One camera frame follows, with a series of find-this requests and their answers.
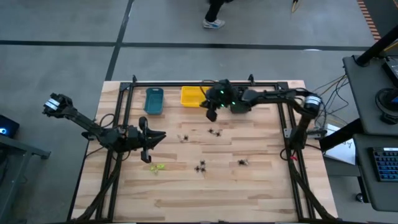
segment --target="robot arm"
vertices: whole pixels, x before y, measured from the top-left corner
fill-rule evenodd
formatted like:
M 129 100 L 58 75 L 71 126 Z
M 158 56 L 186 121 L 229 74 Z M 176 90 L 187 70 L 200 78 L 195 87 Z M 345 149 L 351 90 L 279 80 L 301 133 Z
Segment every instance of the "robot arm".
M 146 163 L 152 161 L 151 156 L 148 154 L 148 149 L 153 149 L 166 137 L 166 132 L 150 130 L 145 117 L 139 118 L 139 127 L 142 132 L 138 131 L 134 126 L 102 128 L 85 115 L 79 113 L 73 107 L 72 99 L 62 94 L 51 94 L 51 98 L 44 104 L 43 114 L 49 117 L 66 118 L 73 121 L 87 130 L 90 135 L 95 136 L 102 146 L 117 153 L 136 151 L 142 148 L 141 160 Z
M 264 103 L 286 103 L 296 112 L 302 115 L 300 122 L 295 127 L 289 138 L 290 150 L 301 150 L 305 147 L 307 140 L 307 129 L 312 119 L 318 116 L 322 99 L 303 88 L 263 91 L 254 90 L 239 91 L 232 86 L 228 80 L 220 80 L 207 90 L 205 93 L 206 100 L 202 102 L 201 107 L 207 108 L 206 117 L 214 122 L 217 119 L 216 110 L 220 107 L 239 106 L 243 110 L 249 111 L 250 108 L 258 104 Z M 302 104 L 296 101 L 296 97 L 304 97 Z M 288 160 L 289 169 L 292 177 L 301 186 L 305 195 L 309 198 L 320 216 L 324 219 L 335 220 L 326 209 L 320 204 L 309 187 L 305 184 L 300 174 L 297 172 L 295 165 L 291 159 Z

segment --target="leg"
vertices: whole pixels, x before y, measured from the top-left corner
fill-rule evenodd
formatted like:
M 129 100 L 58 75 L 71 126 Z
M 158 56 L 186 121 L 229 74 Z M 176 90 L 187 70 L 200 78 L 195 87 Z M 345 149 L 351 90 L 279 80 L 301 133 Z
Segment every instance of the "leg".
M 217 14 L 221 9 L 221 6 L 224 4 L 224 0 L 211 0 L 210 7 L 206 14 L 206 21 L 214 22 L 217 19 Z
M 362 177 L 357 177 L 358 178 L 358 183 L 359 183 L 359 188 L 361 189 L 361 193 L 357 194 L 356 198 L 359 200 L 359 196 L 362 196 L 362 202 L 363 203 L 369 203 L 368 195 L 366 193 L 366 188 L 363 183 Z
M 4 136 L 0 136 L 0 145 L 1 144 L 5 144 L 11 148 L 14 148 L 14 151 L 16 151 L 16 152 L 22 152 L 22 153 L 26 152 L 26 153 L 38 155 L 42 159 L 48 159 L 50 156 L 50 153 L 51 153 L 51 152 L 48 152 L 45 150 L 38 149 L 33 146 L 26 145 L 22 142 L 15 140 L 15 139 L 7 138 Z
M 353 138 L 353 134 L 359 133 L 363 133 L 363 128 L 361 120 L 358 118 L 350 124 L 347 124 L 346 126 L 341 128 L 340 130 L 336 131 L 335 133 L 319 140 L 319 143 L 321 145 L 322 151 L 324 152 L 337 146 L 338 144 L 350 140 L 351 138 Z

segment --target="wire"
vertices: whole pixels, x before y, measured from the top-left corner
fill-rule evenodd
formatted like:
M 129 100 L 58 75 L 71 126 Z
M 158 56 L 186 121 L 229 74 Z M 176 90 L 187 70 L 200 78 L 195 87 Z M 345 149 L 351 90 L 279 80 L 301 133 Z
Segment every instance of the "wire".
M 322 126 L 322 128 L 325 127 L 326 119 L 327 119 L 327 117 L 326 117 L 327 114 L 330 114 L 330 113 L 327 113 L 326 107 L 328 106 L 328 104 L 329 104 L 331 98 L 334 96 L 334 94 L 335 94 L 338 90 L 340 90 L 342 87 L 344 87 L 345 85 L 348 84 L 348 83 L 345 83 L 345 84 L 342 84 L 340 87 L 338 87 L 338 85 L 340 84 L 340 82 L 341 82 L 343 79 L 345 79 L 345 78 L 346 78 L 345 75 L 343 75 L 337 82 L 335 82 L 336 84 L 332 84 L 332 86 L 333 86 L 333 85 L 336 85 L 336 88 L 335 88 L 335 90 L 331 93 L 331 95 L 330 95 L 328 101 L 326 102 L 326 104 L 323 104 L 323 109 L 321 110 L 321 113 L 317 116 L 317 118 L 315 118 L 315 124 L 316 124 L 318 118 L 321 116 L 322 113 L 324 113 L 325 120 L 323 121 L 323 126 Z
M 313 147 L 314 149 L 319 149 L 319 150 L 322 150 L 321 148 L 319 148 L 318 146 L 313 146 L 313 145 L 311 145 L 311 144 L 305 144 L 306 146 L 310 146 L 310 147 Z
M 303 99 L 301 99 L 300 97 L 295 97 L 294 99 L 295 99 L 295 100 L 300 100 L 300 101 L 301 101 L 301 103 L 303 103 L 303 102 L 304 102 L 304 100 L 303 100 Z
M 103 121 L 105 120 L 105 118 L 107 118 L 108 116 L 113 116 L 113 117 L 114 117 L 114 114 L 109 113 L 109 114 L 104 115 L 104 116 L 101 118 L 101 120 L 99 121 L 99 126 L 101 126 L 101 128 L 106 128 L 106 127 L 108 127 L 109 125 L 113 124 L 113 120 L 112 120 L 111 122 L 109 122 L 109 124 L 107 124 L 107 125 L 105 125 L 105 126 L 102 126 L 102 122 L 103 122 Z M 86 159 L 89 155 L 91 155 L 91 154 L 93 154 L 93 153 L 96 153 L 96 152 L 98 152 L 99 150 L 101 150 L 101 149 L 103 149 L 103 148 L 104 148 L 104 146 L 101 147 L 101 148 L 99 148 L 99 149 L 95 149 L 94 151 L 90 152 L 89 154 L 87 154 L 87 155 L 85 156 L 85 159 Z
M 214 81 L 214 80 L 202 80 L 201 83 L 200 83 L 200 85 L 199 85 L 200 91 L 203 93 L 203 95 L 205 96 L 205 98 L 206 98 L 206 100 L 207 100 L 208 98 L 207 98 L 207 96 L 206 96 L 206 93 L 203 91 L 203 88 L 202 88 L 202 84 L 204 84 L 205 82 L 216 83 L 216 81 Z
M 345 86 L 345 85 L 347 85 L 348 83 L 345 83 L 345 81 L 346 80 L 344 80 L 344 82 L 341 84 L 341 86 L 339 87 L 339 88 L 337 88 L 337 86 L 336 86 L 336 95 L 335 96 L 338 96 L 341 100 L 343 100 L 346 104 L 344 105 L 344 106 L 342 106 L 341 108 L 338 108 L 337 110 L 333 110 L 330 114 L 333 114 L 333 113 L 336 113 L 337 111 L 339 111 L 339 110 L 342 110 L 342 109 L 344 109 L 344 108 L 346 108 L 348 105 L 349 105 L 349 103 L 346 101 L 346 100 L 344 100 L 341 96 L 340 96 L 340 94 L 338 93 L 339 91 L 340 91 L 340 89 L 341 89 L 341 87 L 343 87 L 343 86 Z
M 321 94 L 320 94 L 320 96 L 322 96 L 323 94 L 325 94 L 327 91 L 329 91 L 330 90 L 330 88 L 332 88 L 334 85 L 336 85 L 336 86 L 338 86 L 338 84 L 343 80 L 343 79 L 345 79 L 346 77 L 342 77 L 342 78 L 340 78 L 338 81 L 336 81 L 336 82 L 334 82 L 332 85 L 330 85 L 324 92 L 322 92 Z
M 126 158 L 122 159 L 122 161 L 127 160 L 130 157 L 130 153 L 131 153 L 131 151 L 128 152 Z
M 284 151 L 286 151 L 286 148 L 282 149 L 281 152 L 279 153 L 279 157 L 284 160 L 287 161 L 287 159 L 283 158 L 282 154 L 284 153 Z
M 94 151 L 90 152 L 89 154 L 86 155 L 85 159 L 86 159 L 89 155 L 91 155 L 91 154 L 93 154 L 93 153 L 96 153 L 96 152 L 98 152 L 99 150 L 101 150 L 101 149 L 103 149 L 103 148 L 104 148 L 104 146 L 101 147 L 101 148 L 99 148 L 99 149 L 95 149 Z
M 298 4 L 296 4 L 297 2 L 298 1 L 293 1 L 292 13 L 294 13 L 301 6 L 302 0 Z
M 348 124 L 348 122 L 346 120 L 344 120 L 343 118 L 340 118 L 339 116 L 335 115 L 335 114 L 331 114 L 331 113 L 327 113 L 330 116 L 333 116 L 335 118 L 338 118 L 340 121 L 344 122 L 343 126 L 346 126 Z
M 101 128 L 106 128 L 106 127 L 108 127 L 109 125 L 113 124 L 113 120 L 112 120 L 111 122 L 109 122 L 109 124 L 107 124 L 107 125 L 105 125 L 105 126 L 102 126 L 102 122 L 103 122 L 104 119 L 105 119 L 106 117 L 108 117 L 108 116 L 113 116 L 113 117 L 114 117 L 114 114 L 109 113 L 109 114 L 104 115 L 104 116 L 101 118 L 101 120 L 99 121 L 99 125 L 101 126 Z
M 344 123 L 342 123 L 342 122 L 340 122 L 340 121 L 336 121 L 335 119 L 331 119 L 331 118 L 327 118 L 329 121 L 332 121 L 332 122 L 334 122 L 334 123 L 337 123 L 337 124 L 340 124 L 340 125 L 342 125 L 342 126 L 346 126 L 346 124 L 344 124 Z
M 389 50 L 391 50 L 391 49 L 393 49 L 394 47 L 397 47 L 397 46 L 398 46 L 398 42 L 396 42 L 396 43 L 394 43 L 394 44 L 392 44 L 392 45 L 386 47 L 386 48 L 384 49 L 384 51 L 387 52 L 387 51 L 389 51 Z
M 315 91 L 319 90 L 320 88 L 323 88 L 323 87 L 325 87 L 325 86 L 327 86 L 327 85 L 333 83 L 334 81 L 339 80 L 340 78 L 343 78 L 344 76 L 345 76 L 345 75 L 342 75 L 342 76 L 340 76 L 340 77 L 338 77 L 338 78 L 336 78 L 336 79 L 334 79 L 334 80 L 332 80 L 332 81 L 330 81 L 330 82 L 328 82 L 328 83 L 326 83 L 326 84 L 324 84 L 324 85 L 322 85 L 322 86 L 320 86 L 320 87 L 318 87 L 318 88 L 312 90 L 312 92 L 315 92 Z

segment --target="gray concrete floor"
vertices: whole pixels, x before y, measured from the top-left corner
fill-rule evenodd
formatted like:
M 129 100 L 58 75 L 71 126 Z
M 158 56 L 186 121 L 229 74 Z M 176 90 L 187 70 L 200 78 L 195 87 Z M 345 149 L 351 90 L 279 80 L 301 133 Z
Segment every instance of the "gray concrete floor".
M 128 0 L 3 0 L 0 40 L 115 42 Z M 303 0 L 290 15 L 291 0 L 236 0 L 225 5 L 221 30 L 203 30 L 205 0 L 135 0 L 125 42 L 369 46 L 374 41 L 355 0 Z M 112 47 L 0 45 L 0 114 L 21 124 L 18 139 L 52 151 L 34 158 L 13 207 L 28 223 L 66 219 L 87 142 L 78 126 L 47 118 L 42 105 L 52 92 L 70 96 L 94 117 Z M 361 52 L 123 47 L 112 80 L 245 79 L 305 80 L 309 90 L 343 75 L 345 56 Z M 349 106 L 336 115 L 358 117 L 349 85 L 340 91 Z M 343 105 L 336 100 L 330 110 Z M 339 217 L 396 222 L 354 201 L 355 178 L 331 177 Z

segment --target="wooden table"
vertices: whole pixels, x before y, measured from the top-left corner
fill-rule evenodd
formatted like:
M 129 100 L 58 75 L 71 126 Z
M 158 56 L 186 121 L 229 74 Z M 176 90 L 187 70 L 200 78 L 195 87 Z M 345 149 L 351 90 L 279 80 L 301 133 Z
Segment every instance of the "wooden table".
M 304 87 L 303 81 L 288 83 L 289 88 Z M 114 113 L 119 84 L 104 83 L 96 114 L 98 121 L 105 114 Z M 165 170 L 154 174 L 150 171 L 151 165 L 140 160 L 140 151 L 131 152 L 122 164 L 115 222 L 297 220 L 289 170 L 287 163 L 279 157 L 284 140 L 277 105 L 257 105 L 247 114 L 231 114 L 227 109 L 221 109 L 217 111 L 217 122 L 211 123 L 205 116 L 205 109 L 184 108 L 180 104 L 180 88 L 163 89 L 164 108 L 158 116 L 148 116 L 143 110 L 146 88 L 134 89 L 129 124 L 137 126 L 139 117 L 146 116 L 151 129 L 167 132 L 167 137 L 149 151 L 152 162 L 164 164 Z M 222 135 L 210 134 L 210 128 L 222 129 Z M 189 136 L 188 142 L 181 143 L 177 135 L 185 134 Z M 313 140 L 307 143 L 318 145 Z M 99 147 L 98 142 L 91 142 L 87 153 Z M 103 149 L 86 159 L 72 218 L 82 214 L 100 190 L 106 151 Z M 321 152 L 306 147 L 303 156 L 311 190 L 336 217 Z M 194 171 L 202 159 L 206 160 L 204 174 Z M 237 161 L 240 159 L 247 159 L 249 166 L 239 166 Z M 300 197 L 304 214 L 307 214 L 303 192 Z M 104 216 L 108 202 L 109 196 L 105 200 Z

